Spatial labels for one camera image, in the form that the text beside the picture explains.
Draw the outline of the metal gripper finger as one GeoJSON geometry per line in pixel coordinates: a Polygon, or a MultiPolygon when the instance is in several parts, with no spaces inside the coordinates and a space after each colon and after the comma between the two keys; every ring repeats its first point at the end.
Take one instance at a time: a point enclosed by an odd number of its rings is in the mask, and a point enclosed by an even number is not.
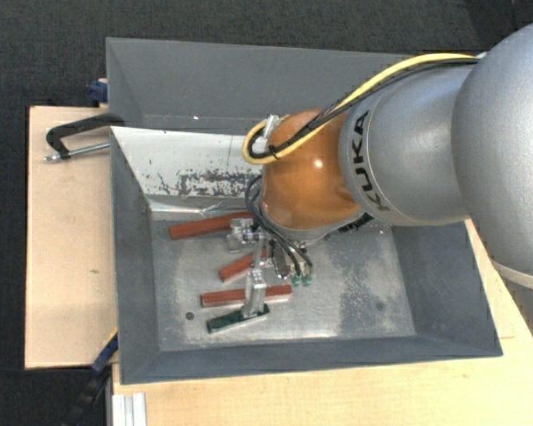
{"type": "Polygon", "coordinates": [[[245,301],[242,315],[245,319],[254,318],[264,312],[267,282],[261,269],[252,269],[247,276],[245,301]]]}
{"type": "Polygon", "coordinates": [[[230,221],[230,233],[226,237],[228,250],[239,250],[253,242],[253,219],[236,218],[230,221]]]}

